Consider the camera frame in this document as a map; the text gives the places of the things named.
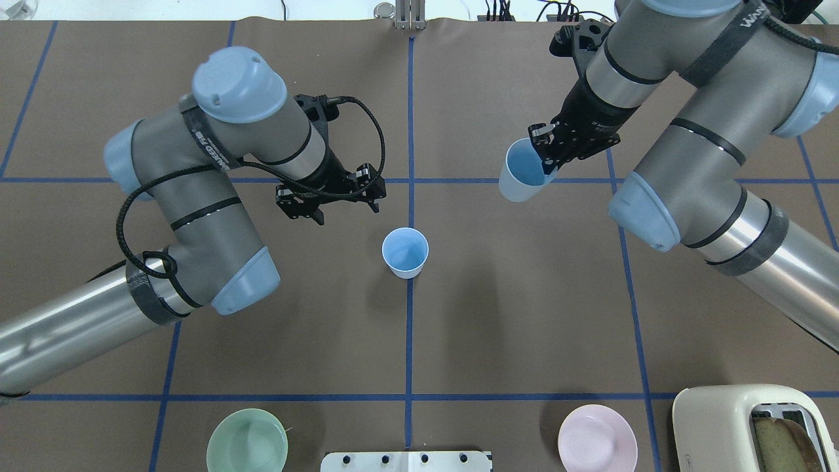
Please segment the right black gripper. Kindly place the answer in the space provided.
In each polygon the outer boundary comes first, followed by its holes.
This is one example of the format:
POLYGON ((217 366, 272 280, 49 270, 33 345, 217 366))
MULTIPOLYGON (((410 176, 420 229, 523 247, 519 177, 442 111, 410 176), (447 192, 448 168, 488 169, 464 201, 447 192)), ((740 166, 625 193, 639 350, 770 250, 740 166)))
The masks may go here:
POLYGON ((637 110, 603 101, 585 78, 578 79, 551 122, 528 126, 530 142, 541 155, 543 173, 551 176, 573 159, 587 159, 619 144, 618 129, 637 110))

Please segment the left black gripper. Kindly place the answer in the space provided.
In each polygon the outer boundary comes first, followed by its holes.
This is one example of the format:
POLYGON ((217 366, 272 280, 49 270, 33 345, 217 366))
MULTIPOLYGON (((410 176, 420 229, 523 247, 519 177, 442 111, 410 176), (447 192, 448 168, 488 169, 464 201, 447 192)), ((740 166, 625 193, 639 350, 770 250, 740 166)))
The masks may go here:
POLYGON ((326 223, 321 205, 333 201, 360 201, 368 204, 372 212, 379 213, 378 201, 386 197, 385 180, 372 164, 365 163, 350 172, 345 170, 333 151, 327 152, 324 163, 302 183, 316 192, 282 180, 275 188, 275 202, 288 218, 311 219, 318 226, 326 223))

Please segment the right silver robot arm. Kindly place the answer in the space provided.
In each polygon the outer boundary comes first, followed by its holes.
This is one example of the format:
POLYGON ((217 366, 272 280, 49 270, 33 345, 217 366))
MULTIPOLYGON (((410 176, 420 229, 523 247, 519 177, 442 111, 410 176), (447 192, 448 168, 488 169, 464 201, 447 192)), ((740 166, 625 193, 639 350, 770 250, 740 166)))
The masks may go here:
POLYGON ((837 47, 800 35, 761 1, 617 1, 611 25, 558 31, 579 75, 560 113, 528 127, 553 174, 619 143, 618 131, 672 73, 695 92, 608 205, 666 252, 696 251, 837 350, 837 253, 735 174, 768 136, 800 136, 837 108, 837 47))

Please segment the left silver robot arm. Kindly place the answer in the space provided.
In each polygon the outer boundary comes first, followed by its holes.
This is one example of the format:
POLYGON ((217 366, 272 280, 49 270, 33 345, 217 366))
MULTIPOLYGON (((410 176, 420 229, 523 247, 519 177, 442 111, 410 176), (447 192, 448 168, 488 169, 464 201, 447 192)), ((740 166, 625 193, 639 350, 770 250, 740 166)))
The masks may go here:
POLYGON ((123 262, 2 323, 2 403, 209 305, 230 315, 281 276, 229 179, 252 168, 279 180, 290 219, 324 224, 321 206, 386 197, 384 163, 345 169, 328 125, 353 96, 291 96, 258 52, 230 46, 197 67, 191 92, 118 132, 103 149, 126 193, 115 223, 123 262))

